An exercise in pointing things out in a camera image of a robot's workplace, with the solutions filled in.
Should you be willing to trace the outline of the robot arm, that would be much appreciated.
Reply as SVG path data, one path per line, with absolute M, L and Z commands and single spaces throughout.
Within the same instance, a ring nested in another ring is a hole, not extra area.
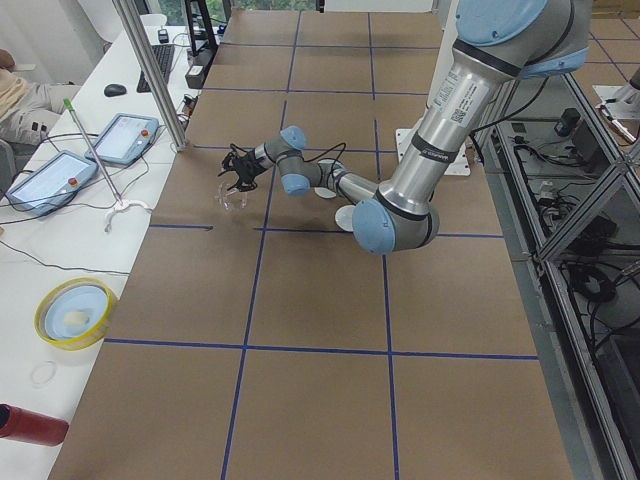
M 592 2 L 580 0 L 459 2 L 452 65 L 388 180 L 373 183 L 336 160 L 305 160 L 306 137 L 296 126 L 245 153 L 232 149 L 222 170 L 236 174 L 232 187 L 238 191 L 255 189 L 256 178 L 276 168 L 291 196 L 319 187 L 349 200 L 353 235 L 368 252 L 420 248 L 439 228 L 431 195 L 496 90 L 514 79 L 579 69 L 592 10 Z

